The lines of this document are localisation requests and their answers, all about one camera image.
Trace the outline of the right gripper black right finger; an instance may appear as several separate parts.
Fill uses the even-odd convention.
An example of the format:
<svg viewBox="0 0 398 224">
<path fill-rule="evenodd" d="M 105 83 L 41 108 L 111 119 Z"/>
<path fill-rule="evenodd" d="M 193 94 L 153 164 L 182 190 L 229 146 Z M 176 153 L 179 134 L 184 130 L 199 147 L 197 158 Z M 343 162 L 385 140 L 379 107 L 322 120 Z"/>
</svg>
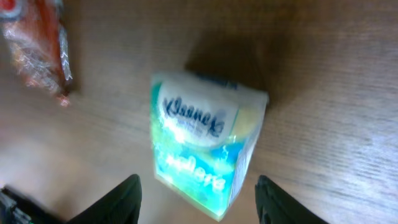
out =
<svg viewBox="0 0 398 224">
<path fill-rule="evenodd" d="M 255 185 L 255 199 L 260 224 L 326 224 L 265 175 Z"/>
</svg>

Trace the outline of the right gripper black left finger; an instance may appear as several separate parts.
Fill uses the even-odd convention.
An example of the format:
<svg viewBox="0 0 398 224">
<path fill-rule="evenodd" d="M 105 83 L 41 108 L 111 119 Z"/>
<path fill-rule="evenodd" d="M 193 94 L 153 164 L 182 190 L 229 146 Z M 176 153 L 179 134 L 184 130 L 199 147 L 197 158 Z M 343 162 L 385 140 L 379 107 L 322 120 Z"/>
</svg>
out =
<svg viewBox="0 0 398 224">
<path fill-rule="evenodd" d="M 138 224 L 141 202 L 141 179 L 133 174 L 68 223 Z"/>
</svg>

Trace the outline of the teal Kleenex tissue pack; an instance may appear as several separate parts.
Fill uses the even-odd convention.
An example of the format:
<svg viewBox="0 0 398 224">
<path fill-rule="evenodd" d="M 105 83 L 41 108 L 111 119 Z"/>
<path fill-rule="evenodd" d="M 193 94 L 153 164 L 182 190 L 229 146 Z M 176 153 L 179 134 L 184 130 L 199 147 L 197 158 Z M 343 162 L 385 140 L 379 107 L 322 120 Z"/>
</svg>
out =
<svg viewBox="0 0 398 224">
<path fill-rule="evenodd" d="M 268 94 L 192 73 L 156 73 L 150 123 L 155 178 L 221 220 L 243 186 Z"/>
</svg>

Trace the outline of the red chocolate bar wrapper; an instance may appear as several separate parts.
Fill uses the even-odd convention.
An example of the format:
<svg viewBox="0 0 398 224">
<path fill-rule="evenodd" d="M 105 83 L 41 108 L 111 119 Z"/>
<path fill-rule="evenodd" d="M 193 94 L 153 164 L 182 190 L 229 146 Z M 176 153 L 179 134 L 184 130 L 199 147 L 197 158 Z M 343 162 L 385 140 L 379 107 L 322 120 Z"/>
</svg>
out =
<svg viewBox="0 0 398 224">
<path fill-rule="evenodd" d="M 1 30 L 17 74 L 68 106 L 73 77 L 62 12 L 62 0 L 1 0 Z"/>
</svg>

